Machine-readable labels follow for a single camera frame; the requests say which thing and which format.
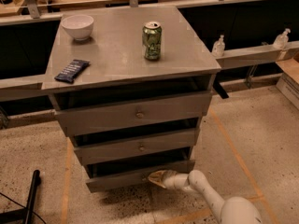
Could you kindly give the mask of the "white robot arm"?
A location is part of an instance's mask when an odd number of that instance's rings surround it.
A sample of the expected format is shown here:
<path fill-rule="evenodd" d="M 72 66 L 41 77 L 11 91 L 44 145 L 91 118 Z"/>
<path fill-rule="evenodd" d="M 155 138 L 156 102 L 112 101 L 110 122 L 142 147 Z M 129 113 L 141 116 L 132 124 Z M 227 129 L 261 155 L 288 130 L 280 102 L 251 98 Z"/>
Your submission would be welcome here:
<path fill-rule="evenodd" d="M 194 196 L 201 194 L 219 224 L 263 224 L 259 211 L 250 201 L 243 197 L 224 200 L 199 170 L 188 174 L 159 170 L 151 173 L 148 180 L 164 189 L 179 189 Z"/>

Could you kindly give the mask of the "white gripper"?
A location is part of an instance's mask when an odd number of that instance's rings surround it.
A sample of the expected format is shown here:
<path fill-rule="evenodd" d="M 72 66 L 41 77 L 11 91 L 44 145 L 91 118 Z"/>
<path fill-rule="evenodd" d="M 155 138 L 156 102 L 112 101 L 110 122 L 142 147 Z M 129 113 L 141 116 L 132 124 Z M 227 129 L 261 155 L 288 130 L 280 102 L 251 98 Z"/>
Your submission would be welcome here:
<path fill-rule="evenodd" d="M 148 176 L 148 181 L 164 189 L 185 190 L 190 184 L 188 174 L 173 170 L 159 170 Z"/>

